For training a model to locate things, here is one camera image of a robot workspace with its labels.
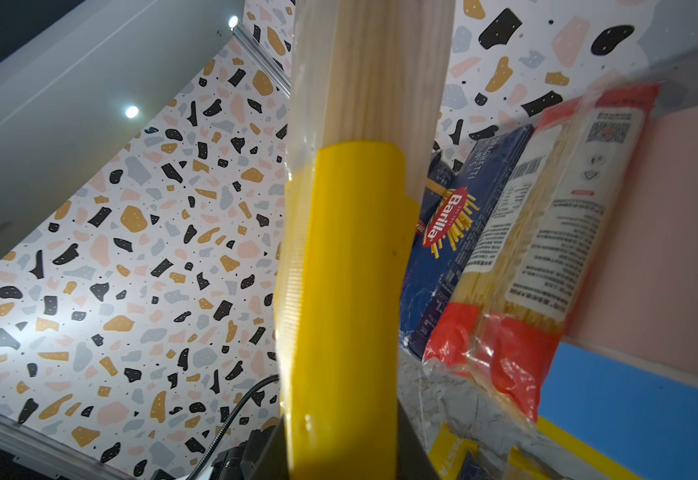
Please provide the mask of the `blue Barilla spaghetti box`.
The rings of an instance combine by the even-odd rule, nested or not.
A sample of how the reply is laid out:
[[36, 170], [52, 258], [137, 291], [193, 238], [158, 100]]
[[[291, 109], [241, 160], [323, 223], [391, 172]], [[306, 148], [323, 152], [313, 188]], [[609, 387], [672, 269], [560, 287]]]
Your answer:
[[478, 239], [534, 133], [529, 124], [478, 141], [415, 241], [400, 299], [400, 344], [422, 359]]

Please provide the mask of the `yellow spaghetti bag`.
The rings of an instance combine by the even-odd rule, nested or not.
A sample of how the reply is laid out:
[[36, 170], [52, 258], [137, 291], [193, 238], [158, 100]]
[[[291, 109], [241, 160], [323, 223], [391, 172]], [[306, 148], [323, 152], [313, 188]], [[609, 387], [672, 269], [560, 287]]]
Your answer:
[[274, 294], [288, 473], [397, 473], [398, 329], [451, 1], [302, 1]]

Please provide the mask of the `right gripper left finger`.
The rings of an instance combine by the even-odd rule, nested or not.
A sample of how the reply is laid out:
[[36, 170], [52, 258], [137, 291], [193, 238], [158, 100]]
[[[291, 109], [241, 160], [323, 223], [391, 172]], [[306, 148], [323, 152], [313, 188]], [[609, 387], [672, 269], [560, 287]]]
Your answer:
[[252, 480], [288, 480], [287, 441], [283, 428], [275, 428], [263, 448]]

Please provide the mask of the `yellow Pastatime bag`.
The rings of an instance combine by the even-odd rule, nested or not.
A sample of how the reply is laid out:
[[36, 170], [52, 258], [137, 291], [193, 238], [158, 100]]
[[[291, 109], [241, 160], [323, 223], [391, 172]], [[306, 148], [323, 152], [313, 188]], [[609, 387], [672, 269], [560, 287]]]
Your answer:
[[498, 458], [477, 441], [460, 437], [443, 423], [429, 450], [428, 458], [440, 479], [500, 479]]

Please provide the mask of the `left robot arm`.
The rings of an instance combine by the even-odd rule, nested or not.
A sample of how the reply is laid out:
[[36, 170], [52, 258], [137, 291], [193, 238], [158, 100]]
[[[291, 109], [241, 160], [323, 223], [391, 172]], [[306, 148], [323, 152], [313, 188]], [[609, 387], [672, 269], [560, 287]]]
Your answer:
[[206, 465], [199, 479], [250, 479], [275, 427], [255, 429], [247, 441], [223, 450]]

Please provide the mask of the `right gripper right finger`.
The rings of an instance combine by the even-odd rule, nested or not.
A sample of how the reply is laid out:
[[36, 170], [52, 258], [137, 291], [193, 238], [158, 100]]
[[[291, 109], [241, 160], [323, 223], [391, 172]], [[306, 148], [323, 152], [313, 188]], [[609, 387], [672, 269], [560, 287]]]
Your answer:
[[398, 403], [397, 480], [439, 480], [401, 402]]

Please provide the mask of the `red spaghetti bag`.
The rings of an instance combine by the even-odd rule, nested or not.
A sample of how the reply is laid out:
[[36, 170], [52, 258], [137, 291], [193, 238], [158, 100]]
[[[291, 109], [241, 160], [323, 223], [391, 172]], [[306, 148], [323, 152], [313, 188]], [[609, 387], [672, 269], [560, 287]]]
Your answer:
[[471, 378], [516, 419], [541, 390], [661, 86], [546, 109], [430, 335], [425, 363]]

